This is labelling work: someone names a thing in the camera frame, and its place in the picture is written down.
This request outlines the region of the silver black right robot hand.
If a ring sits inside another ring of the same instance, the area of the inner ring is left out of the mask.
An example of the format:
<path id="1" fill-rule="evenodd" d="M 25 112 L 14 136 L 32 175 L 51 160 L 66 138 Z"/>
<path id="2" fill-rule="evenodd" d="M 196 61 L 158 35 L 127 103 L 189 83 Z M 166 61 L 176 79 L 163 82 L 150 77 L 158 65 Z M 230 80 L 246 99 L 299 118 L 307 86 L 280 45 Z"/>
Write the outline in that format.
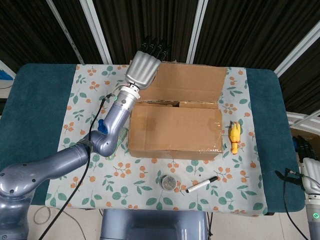
<path id="1" fill-rule="evenodd" d="M 302 136 L 292 137 L 294 149 L 298 153 L 300 172 L 292 169 L 285 169 L 282 174 L 275 170 L 276 176 L 284 183 L 292 183 L 307 195 L 320 195 L 320 158 L 317 156 L 311 142 Z"/>

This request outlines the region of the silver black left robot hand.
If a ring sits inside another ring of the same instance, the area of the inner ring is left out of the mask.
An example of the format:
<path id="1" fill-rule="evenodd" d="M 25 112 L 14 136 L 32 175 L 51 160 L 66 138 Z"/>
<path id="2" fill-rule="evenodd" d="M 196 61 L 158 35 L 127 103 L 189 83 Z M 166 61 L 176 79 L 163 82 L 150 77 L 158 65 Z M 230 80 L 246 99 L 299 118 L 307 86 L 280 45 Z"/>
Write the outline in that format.
<path id="1" fill-rule="evenodd" d="M 147 36 L 129 64 L 125 81 L 140 90 L 148 88 L 170 49 L 166 38 L 158 40 Z"/>

